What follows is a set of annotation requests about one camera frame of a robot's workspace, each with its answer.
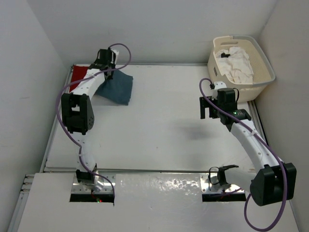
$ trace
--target white panel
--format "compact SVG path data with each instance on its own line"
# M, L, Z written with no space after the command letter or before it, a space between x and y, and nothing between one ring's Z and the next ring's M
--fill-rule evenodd
M0 1L0 231L40 168L67 70L26 0Z
M199 175L119 174L115 206L69 202L73 174L36 174L18 232L253 232L244 202L203 203ZM250 202L248 218L268 226L280 204ZM272 232L297 231L290 204Z
M128 66L133 89L129 106L95 96L89 132L101 169L202 171L212 166L253 165L219 119L200 119L199 81L207 66ZM211 95L204 82L206 95ZM248 112L247 103L239 104ZM57 127L46 166L76 168L75 147Z
M309 231L308 12L308 0L278 2L259 40L277 79L256 100L270 145L297 168L292 202L301 231Z
M28 0L68 65L93 62L113 43L125 43L135 63L205 63L215 37L258 36L276 1Z

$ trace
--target white wall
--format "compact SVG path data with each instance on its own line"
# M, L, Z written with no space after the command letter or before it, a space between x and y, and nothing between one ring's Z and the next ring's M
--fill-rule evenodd
M270 145L297 168L293 199L300 231L309 231L309 1L281 0L259 43L277 80L256 100Z
M114 42L128 45L135 63L206 63L215 37L258 36L276 1L28 0L69 65L92 62Z
M38 172L66 68L26 0L0 2L0 231Z

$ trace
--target basket handle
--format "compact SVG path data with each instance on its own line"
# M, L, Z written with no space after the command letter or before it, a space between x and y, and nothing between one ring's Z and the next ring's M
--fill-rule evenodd
M234 42L223 42L223 43L221 43L220 44L220 46L224 46L224 45L237 45L238 44L238 42L237 41L234 41Z

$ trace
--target white table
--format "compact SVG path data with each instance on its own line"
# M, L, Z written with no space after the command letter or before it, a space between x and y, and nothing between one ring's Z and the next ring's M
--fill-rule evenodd
M18 232L254 231L245 222L244 202L202 202L198 174L118 174L115 207L69 202L72 180L73 174L36 174ZM265 228L279 207L280 203L259 207L250 201L248 218ZM271 231L298 231L289 202Z
M90 131L99 169L206 171L212 166L253 165L219 119L200 119L199 81L209 77L207 66L130 65L129 106L95 96L95 125ZM209 83L204 90L211 95ZM239 108L248 112L248 105ZM51 135L45 171L74 171L76 146L61 127Z

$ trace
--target cable clip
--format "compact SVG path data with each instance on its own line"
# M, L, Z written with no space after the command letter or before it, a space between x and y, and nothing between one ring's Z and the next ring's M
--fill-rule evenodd
M257 134L257 131L254 129L254 130L252 130L252 132L251 132L251 136L254 136L255 134Z

